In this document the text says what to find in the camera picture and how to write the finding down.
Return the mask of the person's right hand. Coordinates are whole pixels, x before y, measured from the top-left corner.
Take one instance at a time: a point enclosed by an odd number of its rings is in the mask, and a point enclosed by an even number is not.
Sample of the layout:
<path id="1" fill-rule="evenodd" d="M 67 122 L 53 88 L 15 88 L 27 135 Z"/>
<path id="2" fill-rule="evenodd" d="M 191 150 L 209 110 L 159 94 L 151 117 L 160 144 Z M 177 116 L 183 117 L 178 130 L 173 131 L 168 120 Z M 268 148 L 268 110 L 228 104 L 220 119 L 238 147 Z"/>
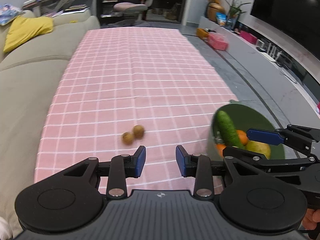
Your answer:
<path id="1" fill-rule="evenodd" d="M 302 226 L 306 230 L 315 230 L 317 224 L 320 222 L 320 209 L 307 209 L 307 212 L 302 220 Z"/>

